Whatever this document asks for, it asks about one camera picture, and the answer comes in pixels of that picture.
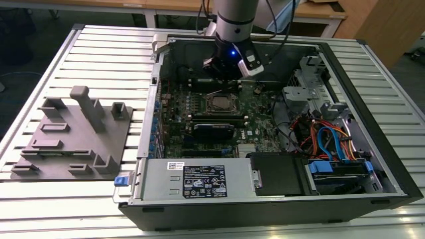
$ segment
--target wooden cabinet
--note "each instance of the wooden cabinet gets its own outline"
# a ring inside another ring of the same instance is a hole
[[[348,18],[336,38],[362,39],[392,67],[425,31],[425,0],[340,0]]]

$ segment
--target black cable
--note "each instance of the black cable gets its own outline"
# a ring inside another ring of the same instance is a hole
[[[280,132],[280,134],[289,140],[289,146],[290,146],[290,144],[293,144],[294,148],[297,149],[297,151],[298,151],[301,154],[305,154],[305,155],[309,155],[309,156],[310,156],[310,154],[306,153],[306,152],[300,148],[300,146],[298,146],[297,143],[293,141],[293,139],[289,137],[289,135],[286,135],[286,134],[284,133],[284,131],[278,128],[278,126],[280,126],[284,122],[276,124],[276,121],[274,121],[274,107],[276,107],[277,97],[278,97],[278,95],[276,95],[274,102],[273,102],[273,106],[272,106],[272,123],[273,123],[274,127],[277,128],[277,131]]]
[[[292,25],[292,22],[293,22],[293,18],[294,18],[294,9],[296,9],[296,0],[292,0],[292,13],[290,13],[290,21],[289,21],[289,24],[288,24],[288,28],[286,28],[286,35],[285,35],[285,39],[284,41],[281,42],[281,44],[278,45],[276,51],[273,52],[273,54],[270,55],[270,61],[273,60],[273,58],[278,55],[280,51],[281,51],[281,48],[284,47],[286,41],[288,41],[288,37],[289,37],[289,31],[290,31],[290,25]]]
[[[205,8],[205,0],[203,0],[203,8],[204,8],[204,14],[205,14],[205,17],[209,18],[211,15],[208,14],[208,10]]]
[[[197,35],[203,34],[203,33],[200,33],[200,30],[199,30],[199,21],[200,21],[201,10],[203,10],[203,5],[200,6],[200,11],[199,11],[199,15],[197,15],[197,21],[195,23],[195,28],[197,30]]]
[[[272,16],[273,16],[273,24],[274,24],[274,34],[269,37],[269,39],[274,38],[277,35],[277,22],[276,22],[276,15],[272,9],[272,5],[270,2],[268,0],[265,0],[265,3],[268,5],[268,9],[270,10]]]

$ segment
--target wooden table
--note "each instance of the wooden table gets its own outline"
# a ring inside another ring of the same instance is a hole
[[[0,0],[0,6],[137,13],[145,15],[148,28],[157,28],[157,15],[196,16],[200,0]],[[328,3],[306,2],[297,8],[294,22],[325,24],[321,37],[332,38],[345,18],[346,14],[333,11]]]

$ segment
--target blue latch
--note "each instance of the blue latch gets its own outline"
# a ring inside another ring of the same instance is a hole
[[[329,161],[314,161],[308,165],[312,174],[313,173],[332,173],[333,169]]]
[[[366,167],[368,172],[372,173],[373,172],[373,165],[369,161],[365,162],[365,167]]]
[[[128,186],[128,176],[127,177],[123,177],[123,176],[116,177],[113,180],[113,185],[116,187],[127,187]]]

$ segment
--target power supply label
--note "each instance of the power supply label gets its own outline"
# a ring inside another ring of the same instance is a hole
[[[224,165],[184,166],[184,197],[227,197]]]

